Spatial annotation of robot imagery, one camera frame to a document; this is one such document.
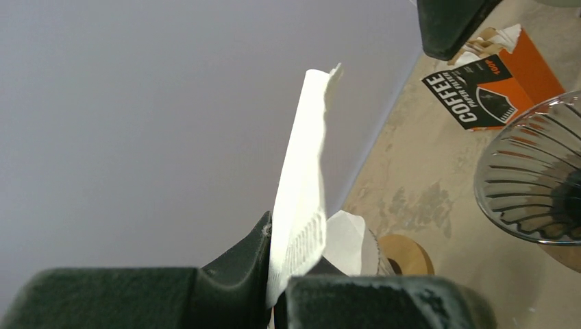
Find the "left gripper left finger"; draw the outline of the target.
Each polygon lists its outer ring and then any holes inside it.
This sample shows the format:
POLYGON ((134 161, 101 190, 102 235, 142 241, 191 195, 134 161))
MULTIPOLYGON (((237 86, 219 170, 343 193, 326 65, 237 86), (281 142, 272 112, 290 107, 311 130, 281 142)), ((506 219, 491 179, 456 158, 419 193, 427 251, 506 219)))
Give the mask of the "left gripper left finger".
POLYGON ((17 293, 2 328, 265 328, 271 213, 203 267, 55 268, 17 293))

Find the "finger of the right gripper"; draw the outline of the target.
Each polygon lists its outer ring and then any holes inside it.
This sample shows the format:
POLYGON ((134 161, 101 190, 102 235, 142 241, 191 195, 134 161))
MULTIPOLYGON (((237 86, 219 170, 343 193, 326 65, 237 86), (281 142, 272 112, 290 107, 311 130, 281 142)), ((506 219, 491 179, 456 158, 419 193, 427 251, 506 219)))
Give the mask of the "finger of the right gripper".
POLYGON ((422 49, 451 60, 502 0, 417 0, 422 49))

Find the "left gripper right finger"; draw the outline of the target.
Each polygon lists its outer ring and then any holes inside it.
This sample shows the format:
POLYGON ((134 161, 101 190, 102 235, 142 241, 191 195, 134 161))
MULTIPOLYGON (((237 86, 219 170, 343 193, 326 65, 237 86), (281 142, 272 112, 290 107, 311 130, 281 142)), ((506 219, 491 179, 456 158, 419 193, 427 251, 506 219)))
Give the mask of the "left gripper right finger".
POLYGON ((440 276, 352 276, 322 259, 290 280, 274 328, 496 328, 480 294, 440 276))

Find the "wooden ring dripper stand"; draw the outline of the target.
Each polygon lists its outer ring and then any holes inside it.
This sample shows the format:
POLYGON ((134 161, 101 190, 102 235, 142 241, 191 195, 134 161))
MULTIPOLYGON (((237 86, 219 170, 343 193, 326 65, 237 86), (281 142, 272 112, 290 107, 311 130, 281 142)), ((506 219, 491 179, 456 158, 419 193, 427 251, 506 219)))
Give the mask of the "wooden ring dripper stand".
POLYGON ((397 275, 434 275, 434 266, 428 253, 411 238, 390 234, 380 237, 378 245, 397 275))

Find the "dark ribbed glass cone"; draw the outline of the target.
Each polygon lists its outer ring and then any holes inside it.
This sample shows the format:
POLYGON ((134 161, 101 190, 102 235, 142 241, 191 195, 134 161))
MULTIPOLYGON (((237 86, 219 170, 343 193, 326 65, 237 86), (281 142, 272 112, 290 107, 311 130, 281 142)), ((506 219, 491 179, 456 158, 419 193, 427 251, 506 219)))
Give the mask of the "dark ribbed glass cone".
POLYGON ((524 241, 580 245, 580 91, 548 99, 483 151, 475 200, 490 222, 524 241))

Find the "brown wooden round coaster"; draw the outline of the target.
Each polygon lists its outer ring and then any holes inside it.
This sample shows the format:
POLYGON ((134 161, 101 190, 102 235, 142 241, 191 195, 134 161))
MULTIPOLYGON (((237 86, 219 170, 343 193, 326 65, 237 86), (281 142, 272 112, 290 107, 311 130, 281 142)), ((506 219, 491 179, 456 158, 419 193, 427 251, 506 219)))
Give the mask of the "brown wooden round coaster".
POLYGON ((562 265, 576 271, 581 272, 581 249, 580 246, 565 246, 565 245, 539 245, 539 247, 557 260, 562 265))

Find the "white paper coffee filter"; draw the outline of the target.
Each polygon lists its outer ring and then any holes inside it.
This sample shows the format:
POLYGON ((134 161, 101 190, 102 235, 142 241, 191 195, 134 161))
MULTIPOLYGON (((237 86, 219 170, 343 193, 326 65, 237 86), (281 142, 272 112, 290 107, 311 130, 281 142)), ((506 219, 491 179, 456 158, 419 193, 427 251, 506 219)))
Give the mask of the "white paper coffee filter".
POLYGON ((379 274, 380 253, 365 220, 340 210, 327 220, 323 257, 348 276, 379 274))

